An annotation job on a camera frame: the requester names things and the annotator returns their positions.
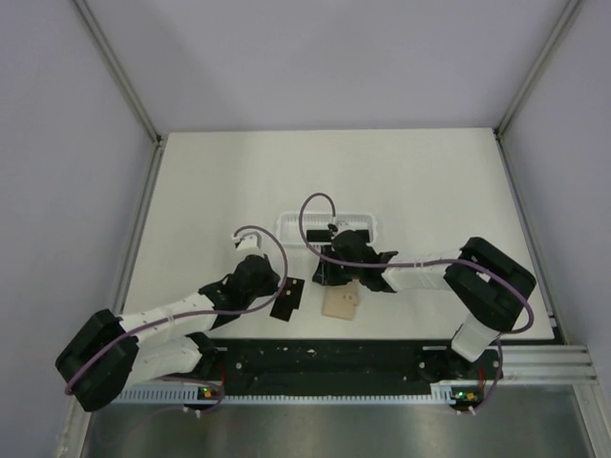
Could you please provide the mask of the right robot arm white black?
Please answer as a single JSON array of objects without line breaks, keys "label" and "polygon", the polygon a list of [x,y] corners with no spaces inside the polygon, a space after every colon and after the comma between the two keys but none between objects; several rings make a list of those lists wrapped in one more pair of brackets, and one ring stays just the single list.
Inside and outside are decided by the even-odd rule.
[{"label": "right robot arm white black", "polygon": [[396,251],[376,252],[360,230],[330,224],[303,233],[305,246],[318,258],[312,281],[341,286],[358,281],[371,292],[407,290],[453,292],[466,306],[467,318],[445,357],[448,370],[465,378],[476,371],[484,350],[505,334],[517,334],[534,324],[528,299],[535,276],[481,237],[471,237],[453,258],[400,261]]}]

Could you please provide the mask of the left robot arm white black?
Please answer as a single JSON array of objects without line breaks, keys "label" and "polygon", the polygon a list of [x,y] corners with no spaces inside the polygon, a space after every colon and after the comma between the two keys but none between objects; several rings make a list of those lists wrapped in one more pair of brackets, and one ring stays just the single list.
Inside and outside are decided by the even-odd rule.
[{"label": "left robot arm white black", "polygon": [[274,302],[284,283],[266,255],[249,255],[222,279],[146,312],[94,313],[54,366],[87,412],[110,404],[133,385],[176,377],[215,382],[219,351],[208,332]]}]

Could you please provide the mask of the beige card holder wallet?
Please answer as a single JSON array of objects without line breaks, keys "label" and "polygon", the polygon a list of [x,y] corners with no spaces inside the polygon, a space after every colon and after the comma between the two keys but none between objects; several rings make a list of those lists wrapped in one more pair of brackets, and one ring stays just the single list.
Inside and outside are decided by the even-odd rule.
[{"label": "beige card holder wallet", "polygon": [[322,315],[329,318],[352,321],[360,303],[359,283],[350,282],[341,286],[326,288]]}]

